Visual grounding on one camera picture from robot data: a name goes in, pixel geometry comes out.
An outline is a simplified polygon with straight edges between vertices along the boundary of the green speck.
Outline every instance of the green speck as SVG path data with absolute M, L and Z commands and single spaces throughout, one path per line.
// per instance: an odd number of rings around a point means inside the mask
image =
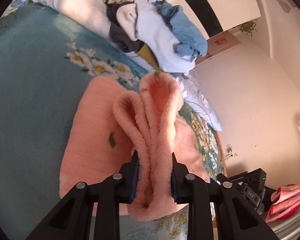
M 114 147 L 114 146 L 115 146 L 115 141 L 114 141 L 114 138 L 113 138 L 113 132 L 110 133 L 110 136 L 109 136 L 109 143 L 110 143 L 110 146 L 111 146 L 111 147 Z

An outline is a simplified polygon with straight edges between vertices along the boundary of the pink fleece blanket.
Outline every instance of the pink fleece blanket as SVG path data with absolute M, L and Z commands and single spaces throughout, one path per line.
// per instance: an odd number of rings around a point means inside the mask
M 77 182 L 94 184 L 119 171 L 136 149 L 137 193 L 120 214 L 140 221 L 172 214 L 184 205 L 171 197 L 172 152 L 189 172 L 209 181 L 194 132 L 179 116 L 183 97 L 165 73 L 149 73 L 140 94 L 105 77 L 94 78 L 79 103 L 60 170 L 60 197 Z
M 300 207 L 300 186 L 289 185 L 279 187 L 271 195 L 271 201 L 274 203 L 270 207 L 266 217 L 267 223 L 294 215 Z

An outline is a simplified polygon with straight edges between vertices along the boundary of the white cloth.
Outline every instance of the white cloth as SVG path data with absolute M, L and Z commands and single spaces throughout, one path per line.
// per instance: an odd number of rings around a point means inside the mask
M 38 0 L 40 3 L 75 20 L 88 30 L 109 40 L 111 22 L 102 0 Z
M 156 7 L 148 0 L 134 0 L 137 5 L 136 36 L 149 46 L 165 72 L 185 73 L 195 66 L 195 57 L 180 57 L 175 46 L 180 44 L 163 21 Z
M 116 18 L 130 40 L 136 41 L 137 7 L 134 3 L 126 4 L 117 10 Z

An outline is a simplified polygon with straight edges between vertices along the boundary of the metal rivet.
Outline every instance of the metal rivet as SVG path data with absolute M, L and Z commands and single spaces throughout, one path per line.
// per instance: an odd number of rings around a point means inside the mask
M 232 187 L 232 183 L 229 181 L 225 181 L 224 183 L 222 183 L 223 187 L 225 188 L 231 188 Z
M 186 175 L 186 179 L 194 180 L 195 179 L 195 175 L 192 174 L 192 173 L 189 173 L 189 174 Z
M 122 178 L 122 174 L 121 173 L 113 174 L 112 178 L 114 178 L 114 179 L 121 179 Z
M 77 189 L 82 189 L 86 187 L 86 184 L 84 182 L 78 182 L 77 185 L 75 185 Z

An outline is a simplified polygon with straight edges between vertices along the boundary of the white wall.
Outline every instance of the white wall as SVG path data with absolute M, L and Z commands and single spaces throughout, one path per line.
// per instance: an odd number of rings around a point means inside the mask
M 261 21 L 257 22 L 258 33 L 252 40 L 263 50 L 260 43 L 267 35 L 270 40 L 271 57 L 285 70 L 300 92 L 300 10 L 292 0 L 257 0 L 261 9 Z M 268 32 L 263 28 L 267 20 Z
M 262 168 L 270 187 L 300 184 L 300 94 L 282 68 L 248 36 L 242 44 L 196 67 L 224 130 L 230 175 Z

